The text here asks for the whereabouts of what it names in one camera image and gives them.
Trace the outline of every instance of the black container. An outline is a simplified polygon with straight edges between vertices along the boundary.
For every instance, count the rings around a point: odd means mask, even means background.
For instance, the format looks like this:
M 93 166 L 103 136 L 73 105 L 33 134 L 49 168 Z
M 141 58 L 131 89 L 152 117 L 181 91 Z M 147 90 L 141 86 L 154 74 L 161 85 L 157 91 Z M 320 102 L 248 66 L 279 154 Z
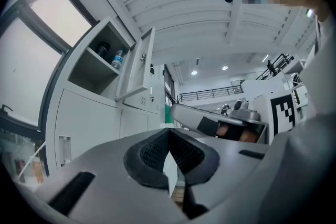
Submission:
M 95 49 L 95 53 L 98 54 L 101 58 L 104 58 L 107 52 L 110 49 L 110 45 L 106 42 L 101 42 Z

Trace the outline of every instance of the white cable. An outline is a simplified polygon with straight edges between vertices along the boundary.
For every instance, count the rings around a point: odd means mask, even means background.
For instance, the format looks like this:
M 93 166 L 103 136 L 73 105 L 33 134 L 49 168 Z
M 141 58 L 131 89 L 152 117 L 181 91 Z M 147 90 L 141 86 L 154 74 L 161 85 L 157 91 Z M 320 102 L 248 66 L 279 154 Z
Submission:
M 37 155 L 37 153 L 39 153 L 39 151 L 46 145 L 46 141 L 43 142 L 43 144 L 37 149 L 37 151 L 33 154 L 32 157 L 30 157 L 30 159 L 27 161 L 26 165 L 23 167 L 23 169 L 21 170 L 21 172 L 19 173 L 19 175 L 17 176 L 17 180 L 19 181 L 21 175 L 23 174 L 23 172 L 25 171 L 25 169 L 28 167 L 28 165 L 32 162 L 33 158 L 35 158 L 35 156 Z

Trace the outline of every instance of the door vent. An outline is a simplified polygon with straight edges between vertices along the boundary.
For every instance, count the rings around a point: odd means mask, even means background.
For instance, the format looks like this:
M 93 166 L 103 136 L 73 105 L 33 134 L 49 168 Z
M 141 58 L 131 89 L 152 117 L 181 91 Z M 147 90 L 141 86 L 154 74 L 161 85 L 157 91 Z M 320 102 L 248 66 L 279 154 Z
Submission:
M 143 96 L 141 97 L 141 104 L 146 105 L 146 98 Z

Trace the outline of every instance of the bottle label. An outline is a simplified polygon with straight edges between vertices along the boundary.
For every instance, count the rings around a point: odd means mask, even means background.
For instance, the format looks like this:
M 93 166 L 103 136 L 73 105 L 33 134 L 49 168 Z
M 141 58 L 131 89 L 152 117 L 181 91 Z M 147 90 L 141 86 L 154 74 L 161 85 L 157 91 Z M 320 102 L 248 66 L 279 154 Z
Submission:
M 120 57 L 119 55 L 115 56 L 113 62 L 119 62 L 120 64 L 122 64 L 122 57 Z

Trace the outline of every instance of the person in black clothing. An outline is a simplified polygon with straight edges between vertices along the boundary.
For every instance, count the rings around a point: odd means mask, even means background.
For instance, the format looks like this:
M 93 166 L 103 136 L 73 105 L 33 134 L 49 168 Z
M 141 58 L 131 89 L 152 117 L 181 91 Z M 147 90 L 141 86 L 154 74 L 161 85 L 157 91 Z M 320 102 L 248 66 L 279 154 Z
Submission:
M 275 77 L 277 75 L 275 68 L 273 66 L 273 64 L 271 63 L 271 60 L 267 61 L 267 68 L 269 69 L 269 74 L 273 73 L 273 77 Z

